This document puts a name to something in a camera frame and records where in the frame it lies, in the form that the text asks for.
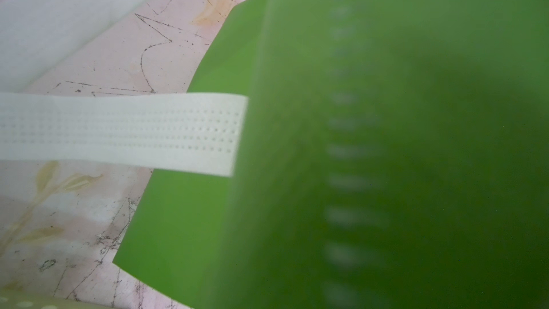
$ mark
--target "white perforated strip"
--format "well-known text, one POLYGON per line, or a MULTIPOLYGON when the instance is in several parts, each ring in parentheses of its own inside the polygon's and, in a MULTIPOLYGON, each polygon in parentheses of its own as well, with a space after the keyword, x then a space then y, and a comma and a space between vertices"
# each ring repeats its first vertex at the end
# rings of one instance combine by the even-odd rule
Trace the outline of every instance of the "white perforated strip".
POLYGON ((0 159, 89 160, 230 176, 248 98, 0 93, 0 159))

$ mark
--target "scratch mark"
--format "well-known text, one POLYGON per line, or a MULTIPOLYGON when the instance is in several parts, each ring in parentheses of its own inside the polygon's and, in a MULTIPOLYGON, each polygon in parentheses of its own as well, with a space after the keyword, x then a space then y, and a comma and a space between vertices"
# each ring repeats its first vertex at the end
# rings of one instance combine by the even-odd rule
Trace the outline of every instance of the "scratch mark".
POLYGON ((120 90, 120 91, 132 91, 132 92, 145 92, 149 93, 148 91, 141 91, 141 90, 130 90, 130 89, 119 89, 118 87, 107 87, 111 90, 120 90))
POLYGON ((152 7, 151 7, 150 9, 153 10, 153 12, 154 12, 156 15, 159 15, 159 14, 161 14, 162 12, 164 12, 164 11, 168 8, 168 5, 169 5, 171 2, 172 2, 172 0, 170 0, 170 1, 166 4, 166 7, 165 7, 162 11, 160 11, 160 12, 158 12, 158 13, 156 13, 156 11, 155 11, 152 7))
POLYGON ((87 275, 86 277, 84 277, 84 279, 82 279, 82 281, 81 281, 80 283, 78 283, 78 285, 76 285, 76 286, 74 287, 74 289, 72 289, 72 291, 67 295, 67 297, 65 297, 66 300, 69 299, 70 295, 73 295, 74 298, 75 298, 75 301, 77 301, 77 302, 79 301, 78 298, 76 297, 76 289, 78 289, 78 287, 79 287, 80 285, 82 285, 82 283, 85 282, 86 279, 88 279, 88 278, 93 274, 93 272, 94 272, 95 270, 97 270, 97 268, 98 268, 101 264, 103 264, 103 258, 101 258, 101 260, 96 260, 97 265, 93 268, 93 270, 92 270, 90 273, 88 273, 88 275, 87 275))
POLYGON ((157 33, 159 33, 160 35, 162 35, 162 37, 164 37, 164 38, 167 39, 168 41, 172 42, 171 39, 169 39, 169 38, 166 37, 164 34, 162 34, 160 31, 158 31, 158 29, 156 29, 154 26, 148 24, 148 23, 145 21, 145 18, 147 18, 147 17, 138 15, 137 13, 134 13, 134 15, 135 15, 137 18, 139 18, 140 21, 142 21, 143 23, 147 24, 148 26, 150 26, 151 28, 153 28, 157 33))
POLYGON ((118 284, 120 283, 120 268, 118 269, 118 275, 116 276, 116 282, 114 286, 113 302, 110 304, 111 308, 114 308, 114 300, 116 299, 116 291, 118 290, 118 284))
POLYGON ((61 83, 55 85, 55 87, 53 87, 50 91, 53 91, 55 88, 57 88, 57 86, 61 85, 61 83))
POLYGON ((137 308, 138 309, 143 309, 143 283, 141 283, 139 280, 137 281, 137 285, 136 285, 136 294, 137 294, 137 297, 139 299, 139 303, 138 303, 138 306, 137 308))
POLYGON ((214 5, 214 4, 212 4, 212 3, 211 3, 211 1, 210 1, 210 0, 207 0, 207 1, 208 1, 208 2, 210 3, 210 5, 211 5, 211 6, 213 6, 213 5, 214 5))
MULTIPOLYGON (((165 26, 167 26, 167 27, 174 28, 174 29, 177 29, 177 30, 180 30, 180 31, 184 31, 184 32, 189 33, 189 34, 192 34, 192 32, 190 32, 190 31, 188 31, 188 30, 181 29, 181 28, 178 28, 178 27, 174 27, 173 25, 169 25, 169 24, 167 24, 167 23, 162 23, 162 22, 159 22, 159 21, 155 21, 155 20, 152 19, 152 18, 145 17, 145 16, 142 16, 142 15, 138 15, 137 13, 134 13, 134 14, 135 14, 139 19, 141 19, 141 21, 143 21, 145 24, 147 24, 147 23, 146 23, 143 19, 148 19, 148 20, 153 21, 153 22, 155 22, 155 23, 162 24, 162 25, 165 25, 165 26)), ((200 37, 200 38, 203 38, 203 39, 205 39, 206 41, 211 42, 211 40, 209 40, 209 39, 207 39, 207 38, 205 38, 205 37, 203 37, 203 36, 200 36, 200 35, 197 35, 197 34, 194 34, 194 35, 195 35, 195 36, 198 36, 198 37, 200 37)))
POLYGON ((68 80, 65 80, 65 83, 71 83, 71 84, 78 84, 78 85, 86 85, 86 86, 96 86, 96 85, 90 85, 90 84, 86 84, 86 83, 75 83, 75 82, 70 82, 68 80))
POLYGON ((168 305, 166 306, 166 309, 175 309, 174 300, 171 300, 171 301, 170 301, 170 304, 168 304, 168 305))
POLYGON ((96 92, 96 91, 92 91, 92 94, 93 96, 95 97, 96 96, 96 93, 101 93, 101 94, 114 94, 114 95, 117 95, 117 96, 131 96, 133 94, 123 94, 123 93, 111 93, 111 92, 96 92))
POLYGON ((74 289, 72 289, 72 291, 71 291, 71 292, 68 294, 68 296, 65 298, 66 300, 69 299, 70 295, 73 295, 73 296, 76 298, 76 289, 78 289, 78 287, 79 287, 80 285, 82 285, 82 283, 83 283, 86 279, 88 279, 88 277, 91 276, 91 275, 93 274, 93 272, 95 272, 95 270, 97 270, 97 268, 98 268, 101 264, 103 264, 103 259, 105 259, 107 253, 108 253, 111 249, 115 249, 116 247, 118 247, 118 246, 120 245, 120 243, 121 243, 121 236, 122 236, 123 233, 127 230, 127 228, 128 228, 129 225, 130 225, 130 223, 128 222, 128 223, 122 228, 122 230, 120 230, 120 233, 118 234, 118 236, 115 237, 115 238, 113 239, 112 244, 109 245, 109 246, 107 246, 107 247, 105 247, 105 248, 103 249, 103 250, 105 250, 104 252, 103 252, 103 250, 100 252, 100 253, 103 255, 103 256, 101 257, 101 260, 96 260, 97 265, 93 268, 93 270, 92 270, 90 273, 88 273, 88 275, 87 275, 86 277, 84 277, 84 279, 82 279, 82 281, 81 281, 80 283, 78 283, 78 285, 76 285, 76 286, 74 287, 74 289))
POLYGON ((59 285, 61 284, 61 281, 63 280, 63 277, 65 277, 65 272, 67 271, 67 268, 65 267, 65 270, 61 274, 61 278, 59 278, 59 281, 57 283, 57 286, 55 287, 55 290, 53 291, 53 297, 55 297, 55 294, 57 293, 57 290, 59 289, 59 285))

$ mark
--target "perforated plastic strip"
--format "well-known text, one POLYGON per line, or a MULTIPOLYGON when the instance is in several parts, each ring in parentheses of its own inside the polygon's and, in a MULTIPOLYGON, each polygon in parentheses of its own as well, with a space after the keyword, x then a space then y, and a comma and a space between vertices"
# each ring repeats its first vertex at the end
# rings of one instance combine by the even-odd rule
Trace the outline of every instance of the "perforated plastic strip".
POLYGON ((0 93, 0 159, 89 160, 230 176, 248 98, 0 93))

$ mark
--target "dots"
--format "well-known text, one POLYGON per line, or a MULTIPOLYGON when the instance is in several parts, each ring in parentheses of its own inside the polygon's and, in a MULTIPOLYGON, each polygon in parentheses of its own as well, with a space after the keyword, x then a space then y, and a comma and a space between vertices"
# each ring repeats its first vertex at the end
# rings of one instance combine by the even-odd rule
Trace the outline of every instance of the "dots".
POLYGON ((19 303, 17 303, 17 306, 20 307, 20 308, 30 308, 32 307, 34 303, 32 303, 31 301, 21 301, 19 303))

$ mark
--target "green plastic strip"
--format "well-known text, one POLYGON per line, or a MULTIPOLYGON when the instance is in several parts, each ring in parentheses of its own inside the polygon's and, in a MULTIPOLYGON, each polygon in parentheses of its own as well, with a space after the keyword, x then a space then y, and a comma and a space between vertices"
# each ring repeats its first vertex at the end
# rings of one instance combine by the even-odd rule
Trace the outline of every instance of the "green plastic strip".
POLYGON ((106 309, 107 307, 61 300, 28 292, 0 289, 0 308, 21 309, 21 308, 42 308, 42 309, 106 309))
MULTIPOLYGON (((189 92, 246 95, 267 0, 237 5, 204 56, 189 92)), ((219 250, 229 179, 153 172, 114 263, 194 308, 219 250)))
POLYGON ((207 308, 546 308, 549 0, 270 0, 207 308))

